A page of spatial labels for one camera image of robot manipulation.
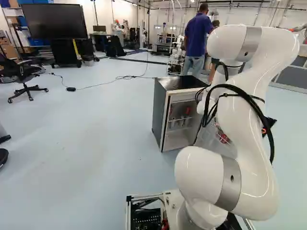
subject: computer monitor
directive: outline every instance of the computer monitor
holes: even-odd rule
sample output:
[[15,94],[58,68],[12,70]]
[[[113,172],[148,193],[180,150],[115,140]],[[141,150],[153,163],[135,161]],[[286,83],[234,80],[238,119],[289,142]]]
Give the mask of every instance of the computer monitor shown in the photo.
[[96,32],[106,32],[105,25],[93,25],[93,30]]
[[87,38],[83,9],[78,4],[22,4],[32,38]]

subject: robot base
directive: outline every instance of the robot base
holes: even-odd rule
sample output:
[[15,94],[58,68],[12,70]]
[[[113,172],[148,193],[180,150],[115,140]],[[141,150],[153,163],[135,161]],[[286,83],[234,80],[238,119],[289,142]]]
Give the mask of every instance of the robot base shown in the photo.
[[202,230],[190,219],[184,205],[184,198],[178,189],[163,193],[170,230]]

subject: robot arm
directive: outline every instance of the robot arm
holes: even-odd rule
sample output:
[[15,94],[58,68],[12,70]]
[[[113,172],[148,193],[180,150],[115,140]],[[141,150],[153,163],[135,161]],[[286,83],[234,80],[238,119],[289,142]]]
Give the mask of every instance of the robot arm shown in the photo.
[[300,32],[304,29],[307,29],[307,23],[302,25],[302,26],[298,26],[298,27],[295,27],[293,29],[290,29],[291,32]]
[[290,29],[291,32],[300,32],[302,30],[305,29],[305,32],[304,32],[304,41],[303,41],[303,44],[307,44],[307,23],[302,25],[302,26],[299,26],[299,27],[295,27],[293,29]]
[[[220,58],[229,66],[249,61],[252,67],[240,74],[230,71],[226,84],[264,99],[272,78],[296,58],[299,43],[284,29],[226,25],[209,36],[207,50],[212,57]],[[220,77],[213,86],[223,83],[223,72],[217,71],[217,74]],[[220,89],[211,94],[211,106],[224,93],[234,94],[231,90]],[[206,97],[204,91],[198,106],[200,113],[203,113]],[[264,111],[264,102],[255,102]],[[278,208],[279,193],[263,145],[259,117],[240,96],[221,97],[216,116],[221,129],[236,147],[236,157],[194,146],[178,154],[176,183],[185,198],[189,217],[205,230],[222,224],[228,211],[251,220],[271,218]]]

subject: hair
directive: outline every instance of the hair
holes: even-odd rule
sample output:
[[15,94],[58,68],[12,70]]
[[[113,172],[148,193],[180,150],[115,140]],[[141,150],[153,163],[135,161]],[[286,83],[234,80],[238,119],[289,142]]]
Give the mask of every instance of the hair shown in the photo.
[[214,20],[214,21],[212,21],[212,25],[214,27],[219,27],[220,26],[220,21],[219,20]]
[[208,10],[208,4],[207,3],[202,3],[200,5],[200,9],[198,10],[199,12],[204,12]]

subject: man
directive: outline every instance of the man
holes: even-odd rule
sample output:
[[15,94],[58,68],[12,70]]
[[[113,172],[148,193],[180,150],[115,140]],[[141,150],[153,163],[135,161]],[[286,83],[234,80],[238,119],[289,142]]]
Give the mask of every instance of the man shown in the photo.
[[192,18],[185,29],[184,45],[186,58],[181,75],[187,75],[190,67],[193,67],[192,75],[198,77],[205,60],[205,39],[213,30],[210,18],[207,16],[208,4],[202,3],[198,14]]
[[[214,29],[216,29],[217,27],[220,26],[220,21],[219,20],[214,20],[212,22],[212,25],[214,26]],[[211,84],[212,81],[213,81],[213,77],[215,75],[215,68],[219,64],[219,62],[220,62],[219,59],[211,58],[212,65],[211,65],[211,70],[210,70],[209,79],[208,79],[209,84]]]

